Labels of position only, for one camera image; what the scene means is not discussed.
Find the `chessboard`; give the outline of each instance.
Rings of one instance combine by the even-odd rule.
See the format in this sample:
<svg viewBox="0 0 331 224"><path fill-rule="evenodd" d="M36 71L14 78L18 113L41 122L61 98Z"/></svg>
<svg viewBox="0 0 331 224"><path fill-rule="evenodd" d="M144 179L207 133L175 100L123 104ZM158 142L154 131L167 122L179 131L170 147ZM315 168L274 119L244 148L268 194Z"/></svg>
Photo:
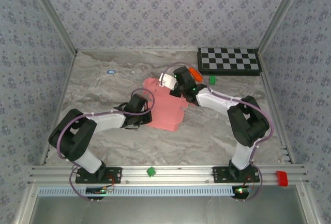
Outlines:
<svg viewBox="0 0 331 224"><path fill-rule="evenodd" d="M257 49L198 48L202 75L259 76L262 71Z"/></svg>

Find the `red block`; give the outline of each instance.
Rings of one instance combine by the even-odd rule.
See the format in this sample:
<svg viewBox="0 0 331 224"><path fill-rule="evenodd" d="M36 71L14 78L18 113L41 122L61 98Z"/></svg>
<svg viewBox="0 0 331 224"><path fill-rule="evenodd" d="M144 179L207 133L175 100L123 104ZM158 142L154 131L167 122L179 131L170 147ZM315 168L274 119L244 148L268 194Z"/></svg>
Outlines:
<svg viewBox="0 0 331 224"><path fill-rule="evenodd" d="M289 184L289 181L288 181L288 175L286 174L286 172L277 171L276 174L277 174L277 179L278 179L278 185L287 187L287 185Z"/></svg>

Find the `green block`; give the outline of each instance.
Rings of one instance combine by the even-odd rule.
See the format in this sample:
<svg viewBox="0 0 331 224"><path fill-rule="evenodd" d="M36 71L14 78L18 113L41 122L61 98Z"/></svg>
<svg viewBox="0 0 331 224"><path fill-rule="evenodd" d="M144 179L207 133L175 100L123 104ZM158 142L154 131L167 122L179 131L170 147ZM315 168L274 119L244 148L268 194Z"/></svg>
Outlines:
<svg viewBox="0 0 331 224"><path fill-rule="evenodd" d="M209 77L209 84L210 85L215 85L216 83L216 77L215 76L210 76Z"/></svg>
<svg viewBox="0 0 331 224"><path fill-rule="evenodd" d="M156 171L154 170L153 167L150 167L146 172L147 172L149 177L152 177L156 174Z"/></svg>

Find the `patterned wallpaper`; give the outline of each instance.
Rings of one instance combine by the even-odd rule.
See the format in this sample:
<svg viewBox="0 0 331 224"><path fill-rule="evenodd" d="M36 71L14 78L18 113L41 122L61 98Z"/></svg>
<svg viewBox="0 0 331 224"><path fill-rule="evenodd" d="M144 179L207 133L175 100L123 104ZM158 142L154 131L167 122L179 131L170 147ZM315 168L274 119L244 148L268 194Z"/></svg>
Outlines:
<svg viewBox="0 0 331 224"><path fill-rule="evenodd" d="M12 223L71 56L38 0L0 0L0 8L0 223Z"/></svg>
<svg viewBox="0 0 331 224"><path fill-rule="evenodd" d="M78 49L257 47L280 0L51 0Z"/></svg>
<svg viewBox="0 0 331 224"><path fill-rule="evenodd" d="M263 58L296 162L331 223L331 0L295 0Z"/></svg>

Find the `pink cloth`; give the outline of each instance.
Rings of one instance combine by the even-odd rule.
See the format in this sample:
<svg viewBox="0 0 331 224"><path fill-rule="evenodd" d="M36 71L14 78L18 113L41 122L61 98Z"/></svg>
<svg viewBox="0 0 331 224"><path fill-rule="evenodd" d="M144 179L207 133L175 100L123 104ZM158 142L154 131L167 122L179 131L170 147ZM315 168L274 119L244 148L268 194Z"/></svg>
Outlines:
<svg viewBox="0 0 331 224"><path fill-rule="evenodd" d="M183 97L174 97L169 95L170 89L159 86L159 80L156 78L147 78L144 80L144 88L149 89L155 96L155 104L152 109L152 122L148 126L177 131L179 124L184 119L184 110L188 108L189 103Z"/></svg>

